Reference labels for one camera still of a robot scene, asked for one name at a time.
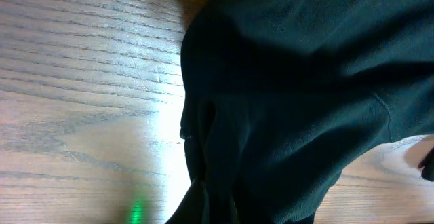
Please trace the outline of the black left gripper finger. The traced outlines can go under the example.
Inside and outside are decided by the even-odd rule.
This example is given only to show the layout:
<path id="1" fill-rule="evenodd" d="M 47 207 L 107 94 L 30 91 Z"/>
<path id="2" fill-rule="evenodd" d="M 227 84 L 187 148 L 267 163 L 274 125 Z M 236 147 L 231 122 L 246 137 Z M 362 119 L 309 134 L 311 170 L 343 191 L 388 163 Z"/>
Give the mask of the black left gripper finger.
<path id="1" fill-rule="evenodd" d="M 195 179 L 166 224 L 208 224 L 208 192 L 203 181 Z"/>

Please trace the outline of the black t-shirt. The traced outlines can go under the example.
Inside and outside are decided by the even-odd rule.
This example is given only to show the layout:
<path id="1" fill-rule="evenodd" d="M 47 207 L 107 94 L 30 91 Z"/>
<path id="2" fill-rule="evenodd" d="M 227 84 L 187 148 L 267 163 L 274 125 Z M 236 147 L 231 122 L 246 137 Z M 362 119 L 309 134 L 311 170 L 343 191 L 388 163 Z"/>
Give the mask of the black t-shirt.
<path id="1" fill-rule="evenodd" d="M 312 223 L 360 155 L 433 133 L 433 0 L 211 0 L 180 64 L 208 223 Z"/>

